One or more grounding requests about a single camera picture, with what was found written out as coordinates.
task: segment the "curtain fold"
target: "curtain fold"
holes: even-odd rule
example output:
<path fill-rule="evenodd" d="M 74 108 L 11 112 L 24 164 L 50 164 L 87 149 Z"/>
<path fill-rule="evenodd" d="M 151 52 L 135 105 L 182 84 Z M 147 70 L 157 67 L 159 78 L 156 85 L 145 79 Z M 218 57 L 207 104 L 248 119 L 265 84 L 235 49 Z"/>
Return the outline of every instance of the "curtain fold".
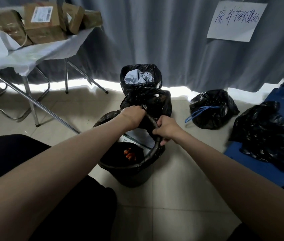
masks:
<path fill-rule="evenodd" d="M 250 42 L 206 38 L 223 0 L 66 1 L 102 13 L 103 27 L 72 58 L 95 79 L 119 82 L 123 66 L 139 63 L 156 64 L 164 86 L 197 92 L 228 87 L 256 92 L 284 78 L 284 0 L 244 0 L 268 3 Z M 62 81 L 62 64 L 42 66 L 52 81 Z"/>

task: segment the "metal table leg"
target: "metal table leg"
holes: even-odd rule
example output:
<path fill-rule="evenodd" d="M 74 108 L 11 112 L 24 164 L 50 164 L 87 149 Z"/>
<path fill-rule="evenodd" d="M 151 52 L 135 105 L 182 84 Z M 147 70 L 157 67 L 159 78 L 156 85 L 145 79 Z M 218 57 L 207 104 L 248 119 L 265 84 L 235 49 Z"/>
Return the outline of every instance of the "metal table leg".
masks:
<path fill-rule="evenodd" d="M 22 79 L 23 79 L 24 88 L 26 89 L 26 93 L 29 97 L 31 97 L 31 91 L 30 91 L 30 87 L 29 87 L 28 77 L 23 76 Z M 36 113 L 36 110 L 35 110 L 35 106 L 31 101 L 29 101 L 29 105 L 30 105 L 31 113 L 34 117 L 35 125 L 36 125 L 36 127 L 39 127 L 40 125 L 39 125 L 37 113 Z"/>
<path fill-rule="evenodd" d="M 101 90 L 103 90 L 105 93 L 108 94 L 108 91 L 104 89 L 102 86 L 100 86 L 98 83 L 96 83 L 92 78 L 90 78 L 86 73 L 84 73 L 82 70 L 80 70 L 78 67 L 76 67 L 73 63 L 71 63 L 69 60 L 67 60 L 68 64 L 71 65 L 73 68 L 75 68 L 78 72 L 80 72 L 81 75 L 83 75 L 88 81 L 93 82 L 97 87 L 99 87 Z"/>
<path fill-rule="evenodd" d="M 68 94 L 68 69 L 67 69 L 67 58 L 65 58 L 64 61 L 65 61 L 65 93 Z"/>
<path fill-rule="evenodd" d="M 48 88 L 45 90 L 45 92 L 37 99 L 37 101 L 41 101 L 45 95 L 49 92 L 50 90 L 50 82 L 49 82 L 49 79 L 42 73 L 42 71 L 36 67 L 38 72 L 40 73 L 41 76 L 44 77 L 44 79 L 47 81 L 48 83 Z M 0 109 L 0 112 L 5 115 L 7 118 L 11 119 L 11 120 L 14 120 L 16 122 L 21 122 L 23 121 L 30 113 L 31 113 L 31 108 L 27 109 L 27 111 L 21 116 L 21 117 L 18 117 L 18 118 L 14 118 L 14 117 L 10 117 L 3 109 Z"/>
<path fill-rule="evenodd" d="M 80 132 L 77 131 L 76 129 L 74 129 L 72 126 L 70 126 L 69 124 L 67 124 L 65 121 L 63 121 L 60 117 L 58 117 L 56 114 L 54 114 L 51 110 L 49 110 L 48 108 L 46 108 L 45 106 L 43 106 L 42 104 L 40 104 L 38 101 L 36 101 L 34 98 L 28 96 L 26 93 L 24 93 L 22 90 L 20 90 L 18 87 L 16 87 L 14 84 L 12 84 L 9 81 L 5 81 L 4 79 L 2 79 L 0 77 L 0 80 L 3 81 L 4 83 L 6 83 L 7 85 L 9 85 L 11 88 L 13 88 L 16 92 L 18 92 L 20 95 L 22 95 L 23 97 L 25 97 L 27 100 L 31 101 L 33 104 L 35 104 L 36 106 L 38 106 L 40 109 L 44 110 L 46 113 L 48 113 L 49 115 L 51 115 L 52 117 L 54 117 L 55 119 L 57 119 L 60 123 L 62 123 L 63 125 L 65 125 L 66 127 L 68 127 L 69 129 L 71 129 L 72 131 L 74 131 L 75 133 L 79 134 Z"/>

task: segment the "person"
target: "person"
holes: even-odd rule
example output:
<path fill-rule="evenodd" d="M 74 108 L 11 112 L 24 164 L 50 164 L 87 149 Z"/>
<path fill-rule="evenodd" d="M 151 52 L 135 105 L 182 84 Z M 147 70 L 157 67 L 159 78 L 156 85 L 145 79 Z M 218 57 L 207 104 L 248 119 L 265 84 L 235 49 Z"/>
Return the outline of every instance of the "person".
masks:
<path fill-rule="evenodd" d="M 87 174 L 144 115 L 140 106 L 125 108 L 53 147 L 27 136 L 0 137 L 0 240 L 109 239 L 115 194 Z M 282 188 L 197 140 L 173 118 L 161 116 L 157 123 L 153 134 L 163 137 L 161 145 L 173 140 L 194 159 L 251 238 L 284 240 Z M 234 233 L 230 240 L 249 240 Z"/>

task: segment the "floor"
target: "floor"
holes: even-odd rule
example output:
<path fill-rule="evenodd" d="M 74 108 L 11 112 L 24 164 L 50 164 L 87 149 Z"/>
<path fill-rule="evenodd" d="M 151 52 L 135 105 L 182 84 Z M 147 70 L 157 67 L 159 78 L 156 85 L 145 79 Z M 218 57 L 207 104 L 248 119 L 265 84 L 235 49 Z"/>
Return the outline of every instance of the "floor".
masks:
<path fill-rule="evenodd" d="M 122 92 L 109 90 L 108 95 L 94 87 L 51 91 L 43 105 L 79 131 L 90 129 L 105 113 L 120 108 Z M 240 112 L 253 106 L 235 101 Z M 14 116 L 20 116 L 28 107 L 22 97 L 5 93 L 0 107 Z M 172 98 L 172 117 L 178 124 L 213 148 L 224 152 L 233 117 L 220 130 L 200 129 L 184 120 L 189 114 L 185 97 Z M 36 128 L 28 116 L 16 123 L 0 113 L 0 135 L 25 134 L 48 145 L 55 145 L 75 135 L 74 132 L 37 110 L 42 124 Z M 96 166 L 89 174 L 99 183 L 115 190 L 118 210 L 112 230 L 112 240 L 226 240 L 240 220 L 229 209 L 207 177 L 174 142 L 169 142 L 165 153 L 153 164 L 152 177 L 142 186 L 127 188 L 120 185 L 106 170 Z"/>

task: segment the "person's right hand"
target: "person's right hand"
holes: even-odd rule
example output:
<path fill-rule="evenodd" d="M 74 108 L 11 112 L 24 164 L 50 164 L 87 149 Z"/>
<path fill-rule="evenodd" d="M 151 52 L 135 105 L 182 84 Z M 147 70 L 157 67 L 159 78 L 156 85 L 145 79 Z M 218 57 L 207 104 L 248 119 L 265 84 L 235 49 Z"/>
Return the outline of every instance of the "person's right hand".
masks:
<path fill-rule="evenodd" d="M 171 139 L 174 141 L 174 136 L 180 131 L 183 131 L 183 129 L 180 128 L 180 126 L 176 123 L 174 118 L 165 115 L 162 115 L 159 118 L 157 124 L 159 128 L 154 129 L 152 133 L 163 137 L 163 140 L 160 143 L 161 146 L 166 144 Z"/>

